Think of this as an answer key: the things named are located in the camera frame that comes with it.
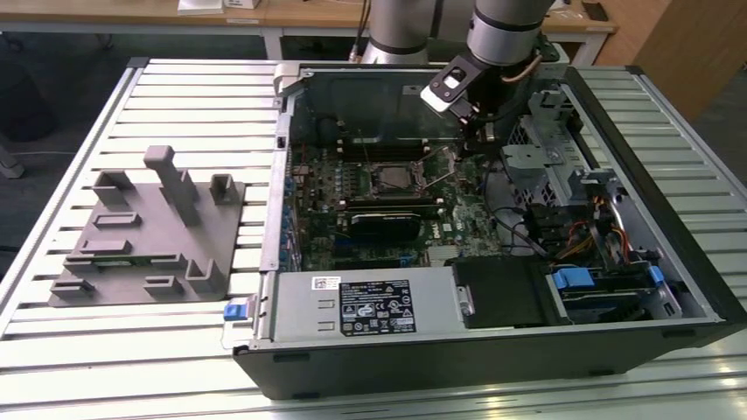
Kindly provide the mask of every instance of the power supply label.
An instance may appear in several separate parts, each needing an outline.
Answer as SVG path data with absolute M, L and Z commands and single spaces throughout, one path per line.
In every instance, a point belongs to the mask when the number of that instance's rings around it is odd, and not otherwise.
M 340 283 L 340 332 L 346 337 L 415 333 L 410 281 Z

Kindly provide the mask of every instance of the cable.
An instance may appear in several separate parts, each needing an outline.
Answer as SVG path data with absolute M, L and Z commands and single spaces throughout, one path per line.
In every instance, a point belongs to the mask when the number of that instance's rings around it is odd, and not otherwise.
M 526 89 L 528 83 L 524 82 L 522 87 L 518 87 L 519 93 L 514 96 L 514 99 L 504 103 L 503 105 L 510 105 L 508 108 L 503 109 L 496 112 L 494 115 L 479 116 L 475 118 L 475 122 L 478 123 L 495 123 L 498 120 L 506 118 L 511 115 L 522 106 L 527 105 L 527 101 L 522 100 L 523 94 L 520 89 Z
M 569 249 L 562 255 L 558 255 L 557 260 L 563 260 L 573 254 L 582 252 L 594 243 L 593 237 L 589 236 L 583 241 L 581 241 L 571 249 Z
M 622 260 L 626 264 L 631 263 L 631 258 L 629 257 L 629 234 L 625 230 L 618 229 L 617 227 L 613 228 L 613 231 L 621 236 L 621 251 L 622 251 Z
M 0 245 L 0 252 L 20 252 L 22 251 L 22 247 L 12 247 L 10 245 Z
M 511 227 L 511 244 L 508 245 L 508 254 L 511 255 L 514 252 L 514 248 L 518 247 L 516 245 L 516 236 L 514 235 L 514 232 L 516 232 L 516 227 L 519 225 L 526 224 L 524 221 L 518 221 L 516 223 L 514 223 L 514 226 Z
M 507 77 L 507 76 L 500 77 L 503 83 L 516 83 L 518 81 L 522 81 L 535 71 L 541 62 L 542 62 L 542 54 L 538 54 L 535 59 L 532 59 L 532 62 L 528 63 L 524 70 L 522 70 L 522 73 L 519 73 L 514 77 Z
M 75 151 L 23 151 L 22 153 L 11 153 L 11 156 L 30 156 L 30 155 L 75 155 Z
M 350 49 L 348 61 L 351 63 L 359 61 L 360 38 L 363 37 L 363 31 L 366 30 L 366 23 L 370 20 L 370 15 L 371 15 L 371 2 L 370 0 L 363 0 L 363 7 L 360 8 L 359 29 L 355 34 L 355 41 L 352 42 L 352 48 Z
M 502 208 L 516 208 L 516 207 L 499 207 L 498 209 L 492 209 L 491 208 L 491 203 L 488 200 L 488 177 L 491 176 L 491 168 L 495 165 L 498 159 L 492 159 L 488 163 L 488 168 L 486 170 L 486 175 L 483 177 L 483 184 L 486 185 L 484 187 L 484 191 L 482 192 L 482 197 L 484 198 L 484 203 L 486 203 L 486 208 L 488 209 L 488 213 L 490 215 L 494 217 L 495 221 L 503 226 L 503 228 L 506 228 L 512 235 L 515 235 L 522 241 L 524 241 L 527 243 L 527 245 L 535 250 L 535 252 L 543 257 L 543 258 L 549 258 L 550 254 L 547 253 L 546 249 L 542 248 L 539 246 L 539 244 L 536 242 L 534 242 L 528 236 L 526 236 L 524 234 L 522 234 L 514 227 L 510 226 L 510 224 L 503 221 L 496 215 L 495 212 L 499 211 L 499 209 Z
M 571 246 L 571 242 L 574 241 L 574 231 L 582 225 L 586 225 L 586 221 L 578 221 L 569 229 L 569 243 L 566 244 L 567 247 Z
M 536 254 L 541 255 L 543 258 L 549 258 L 550 254 L 547 253 L 547 251 L 538 245 L 536 242 L 534 242 L 531 239 L 528 239 L 528 236 L 526 236 L 524 234 L 522 234 L 514 227 L 510 226 L 510 224 L 503 221 L 502 219 L 499 219 L 498 217 L 495 218 L 495 221 L 499 223 L 499 225 L 503 226 L 504 229 L 507 229 L 512 235 L 515 235 L 522 241 L 524 241 L 527 243 L 527 245 L 535 250 Z

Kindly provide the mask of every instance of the black cable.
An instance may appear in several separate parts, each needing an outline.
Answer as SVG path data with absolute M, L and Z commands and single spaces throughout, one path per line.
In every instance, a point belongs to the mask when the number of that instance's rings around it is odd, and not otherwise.
M 503 221 L 496 215 L 495 212 L 498 212 L 500 209 L 511 209 L 515 211 L 515 208 L 518 207 L 511 207 L 511 206 L 504 206 L 504 207 L 499 207 L 496 209 L 491 208 L 491 201 L 488 199 L 488 177 L 491 176 L 491 170 L 492 170 L 492 166 L 495 165 L 498 159 L 492 159 L 488 162 L 488 168 L 486 170 L 486 176 L 483 179 L 483 192 L 482 192 L 482 196 L 484 198 L 486 201 L 486 208 L 488 209 L 488 213 L 490 216 L 492 216 L 492 218 L 495 219 L 495 221 L 503 226 L 503 228 L 506 228 L 510 232 L 511 235 L 515 235 L 522 241 L 524 241 L 527 243 L 527 245 L 535 250 L 535 252 L 543 257 L 543 258 L 549 258 L 550 257 L 550 253 L 546 251 L 545 248 L 542 248 L 539 246 L 539 244 L 536 242 L 534 242 L 528 236 L 526 236 L 524 234 L 522 234 L 514 227 L 510 226 L 510 224 Z
M 8 245 L 0 245 L 0 252 L 20 252 L 22 251 L 22 247 L 11 247 Z
M 528 239 L 528 236 L 526 236 L 524 234 L 522 234 L 514 227 L 510 226 L 510 224 L 503 221 L 502 219 L 499 219 L 498 217 L 495 218 L 495 221 L 499 223 L 499 225 L 503 226 L 504 229 L 507 229 L 512 235 L 515 235 L 522 241 L 524 241 L 527 243 L 527 245 L 535 250 L 536 254 L 539 256 L 542 256 L 543 258 L 549 258 L 550 254 L 547 253 L 547 251 L 538 245 L 536 242 L 534 242 L 531 239 Z
M 528 86 L 528 82 L 527 81 L 522 81 L 523 86 L 519 87 L 518 89 L 524 89 Z M 515 112 L 526 103 L 527 101 L 523 101 L 523 94 L 518 94 L 515 96 L 520 97 L 519 100 L 514 100 L 514 103 L 511 103 L 508 105 L 508 109 L 504 109 L 503 112 L 499 111 L 494 114 L 494 115 L 486 115 L 486 116 L 478 116 L 475 118 L 475 122 L 476 123 L 495 123 L 498 120 L 506 118 L 508 115 L 511 115 L 512 112 Z
M 524 221 L 518 221 L 516 223 L 514 223 L 514 226 L 511 227 L 511 244 L 506 245 L 508 247 L 508 254 L 511 255 L 511 253 L 514 252 L 515 248 L 532 248 L 528 245 L 516 245 L 516 235 L 514 234 L 514 232 L 516 232 L 516 227 L 519 225 L 524 225 Z
M 355 42 L 352 43 L 352 48 L 355 51 L 360 51 L 360 38 L 363 37 L 363 31 L 366 30 L 366 23 L 370 20 L 371 15 L 371 3 L 370 0 L 363 0 L 363 7 L 360 8 L 360 19 L 359 19 L 359 30 L 355 34 Z

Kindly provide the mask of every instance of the metal extrusion table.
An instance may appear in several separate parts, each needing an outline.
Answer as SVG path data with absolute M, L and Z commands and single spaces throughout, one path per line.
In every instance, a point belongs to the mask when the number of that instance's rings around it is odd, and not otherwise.
M 195 180 L 248 184 L 230 295 L 258 290 L 270 151 L 276 141 L 276 63 L 152 59 L 131 67 L 80 147 L 0 284 L 0 410 L 20 418 L 536 418 L 747 416 L 747 332 L 670 353 L 627 374 L 312 402 L 272 402 L 220 344 L 226 302 L 51 308 L 52 279 L 79 238 L 103 169 L 152 175 L 142 153 L 178 151 Z M 747 303 L 747 192 L 645 76 L 583 76 L 658 185 Z M 586 139 L 602 164 L 602 150 Z

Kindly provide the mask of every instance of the floor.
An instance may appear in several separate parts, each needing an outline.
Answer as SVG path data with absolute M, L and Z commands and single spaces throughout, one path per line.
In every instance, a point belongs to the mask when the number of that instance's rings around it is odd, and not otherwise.
M 99 111 L 131 57 L 263 59 L 264 44 L 259 37 L 222 36 L 115 36 L 115 48 L 103 51 L 94 35 L 16 34 L 24 52 L 11 52 L 0 42 L 0 60 L 26 66 L 42 94 L 51 104 L 60 126 L 43 140 L 8 143 L 12 153 L 75 152 L 90 131 Z M 436 60 L 448 60 L 454 45 L 438 45 Z M 304 38 L 284 40 L 284 56 L 294 60 L 340 59 L 348 55 L 351 42 L 331 38 L 315 44 Z M 695 122 L 702 134 L 738 177 L 747 180 L 747 73 L 739 73 Z M 47 200 L 60 181 L 72 155 L 19 156 L 26 167 L 22 179 L 0 178 L 0 247 L 20 247 Z M 0 251 L 0 276 L 15 254 Z

